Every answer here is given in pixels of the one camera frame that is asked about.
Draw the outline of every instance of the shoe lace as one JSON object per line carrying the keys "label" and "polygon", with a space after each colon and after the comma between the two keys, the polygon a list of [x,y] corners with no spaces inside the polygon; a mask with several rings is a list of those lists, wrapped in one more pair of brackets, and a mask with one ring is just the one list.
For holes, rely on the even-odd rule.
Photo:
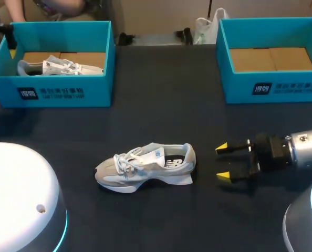
{"label": "shoe lace", "polygon": [[123,153],[120,155],[114,155],[114,163],[116,167],[116,171],[118,174],[125,174],[128,172],[129,168],[131,168],[131,171],[133,172],[136,170],[143,170],[142,167],[137,166],[131,162],[131,160],[135,159],[138,160],[140,163],[143,163],[143,158],[140,156],[137,156],[142,152],[142,149],[140,147],[135,148],[131,151],[129,151],[127,154]]}
{"label": "shoe lace", "polygon": [[74,63],[73,61],[70,61],[68,59],[64,59],[65,61],[68,62],[68,64],[64,63],[64,70],[66,71],[61,71],[62,74],[66,74],[66,75],[78,75],[78,73],[81,74],[81,68],[80,65],[78,63]]}

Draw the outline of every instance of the robotic arm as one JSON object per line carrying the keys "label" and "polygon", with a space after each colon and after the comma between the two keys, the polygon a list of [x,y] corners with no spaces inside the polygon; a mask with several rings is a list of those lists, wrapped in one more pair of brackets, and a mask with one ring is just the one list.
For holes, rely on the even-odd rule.
{"label": "robotic arm", "polygon": [[[250,165],[245,173],[218,173],[220,180],[236,183],[250,180],[259,173],[267,173],[295,167],[312,168],[312,130],[278,137],[259,134],[252,141],[224,143],[216,149],[218,155],[248,150]],[[312,252],[312,186],[290,204],[287,209],[282,233],[289,252]]]}
{"label": "robotic arm", "polygon": [[224,143],[216,152],[218,155],[248,150],[250,165],[246,173],[218,173],[220,180],[236,183],[267,173],[296,167],[312,168],[312,130],[294,133],[285,137],[258,134],[254,140],[247,139],[242,143]]}

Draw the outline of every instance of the white sneaker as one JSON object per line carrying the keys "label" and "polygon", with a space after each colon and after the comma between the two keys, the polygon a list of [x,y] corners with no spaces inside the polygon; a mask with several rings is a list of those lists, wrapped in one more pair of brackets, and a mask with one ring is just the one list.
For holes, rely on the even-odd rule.
{"label": "white sneaker", "polygon": [[171,185],[192,184],[190,173],[195,165],[196,155],[188,143],[150,143],[105,160],[96,167],[95,179],[112,191],[133,193],[150,179]]}
{"label": "white sneaker", "polygon": [[17,64],[19,76],[35,75],[103,75],[100,67],[82,65],[67,59],[59,59],[53,55],[39,63],[28,63],[20,60]]}

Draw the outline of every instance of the dark table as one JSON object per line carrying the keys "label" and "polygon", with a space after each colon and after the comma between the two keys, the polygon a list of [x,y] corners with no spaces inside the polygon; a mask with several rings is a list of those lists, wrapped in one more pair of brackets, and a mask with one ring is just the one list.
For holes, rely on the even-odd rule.
{"label": "dark table", "polygon": [[[258,132],[309,129],[312,103],[226,105],[214,46],[117,47],[111,108],[0,108],[0,141],[28,146],[54,168],[75,252],[285,252],[283,216],[312,171],[269,174],[248,195],[217,181],[229,164],[214,150]],[[191,143],[194,184],[151,181],[129,195],[99,188],[100,162],[150,142]]]}

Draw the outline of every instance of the shoe sole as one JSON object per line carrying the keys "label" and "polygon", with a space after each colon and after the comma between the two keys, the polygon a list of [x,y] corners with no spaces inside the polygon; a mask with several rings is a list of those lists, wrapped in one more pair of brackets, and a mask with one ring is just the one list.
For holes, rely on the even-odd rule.
{"label": "shoe sole", "polygon": [[[169,176],[169,177],[153,177],[153,179],[161,180],[163,182],[166,182],[169,185],[190,185],[192,184],[192,178],[190,174],[187,175],[181,175],[181,176]],[[107,186],[107,185],[102,185],[98,182],[99,185],[112,190],[114,192],[118,193],[133,193],[135,192],[145,181],[144,180],[136,185],[130,185],[130,186],[121,186],[121,187],[116,187],[116,186]]]}

